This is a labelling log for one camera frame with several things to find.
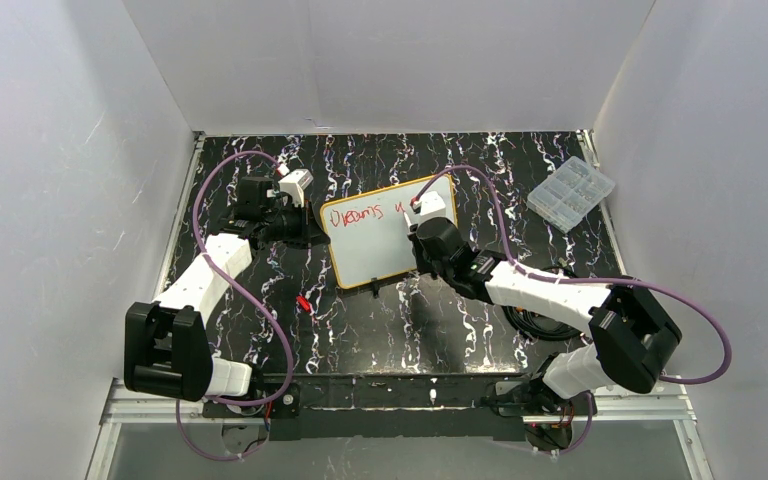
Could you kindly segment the red marker cap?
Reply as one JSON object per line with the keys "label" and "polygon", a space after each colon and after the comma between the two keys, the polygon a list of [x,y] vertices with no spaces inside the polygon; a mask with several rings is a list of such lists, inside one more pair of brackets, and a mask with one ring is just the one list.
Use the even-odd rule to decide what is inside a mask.
{"label": "red marker cap", "polygon": [[311,313],[311,312],[312,312],[312,306],[311,306],[311,304],[309,303],[309,301],[308,301],[308,300],[307,300],[307,299],[306,299],[304,296],[302,296],[302,295],[298,295],[298,296],[296,297],[296,300],[297,300],[297,304],[299,305],[299,307],[300,307],[300,308],[301,308],[303,311],[305,311],[305,312],[307,312],[307,313]]}

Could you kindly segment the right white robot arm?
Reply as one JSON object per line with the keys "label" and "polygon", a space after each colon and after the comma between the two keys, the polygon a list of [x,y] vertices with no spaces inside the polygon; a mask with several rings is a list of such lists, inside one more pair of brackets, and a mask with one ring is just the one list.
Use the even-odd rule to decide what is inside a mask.
{"label": "right white robot arm", "polygon": [[556,355],[532,377],[528,393],[570,399],[609,385],[646,394],[682,333],[645,288],[587,285],[576,278],[515,269],[503,253],[476,250],[452,221],[432,218],[408,229],[420,273],[442,279],[466,299],[520,308],[574,328],[590,344]]}

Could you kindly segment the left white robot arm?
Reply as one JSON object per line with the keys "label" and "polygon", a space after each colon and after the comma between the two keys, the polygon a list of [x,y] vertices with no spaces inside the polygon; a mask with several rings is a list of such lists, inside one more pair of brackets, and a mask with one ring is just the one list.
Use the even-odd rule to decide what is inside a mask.
{"label": "left white robot arm", "polygon": [[306,194],[313,181],[296,169],[278,181],[245,177],[237,200],[215,222],[199,254],[184,273],[152,302],[136,302],[125,316],[124,382],[128,390],[197,401],[241,398],[252,366],[214,356],[206,323],[255,251],[272,242],[310,249],[327,245]]}

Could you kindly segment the yellow framed whiteboard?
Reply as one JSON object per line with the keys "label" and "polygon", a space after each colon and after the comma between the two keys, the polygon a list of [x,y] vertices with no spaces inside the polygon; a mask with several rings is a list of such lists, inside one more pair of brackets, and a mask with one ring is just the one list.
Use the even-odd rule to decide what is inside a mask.
{"label": "yellow framed whiteboard", "polygon": [[319,210],[338,287],[351,289],[416,268],[402,213],[430,176],[334,200]]}

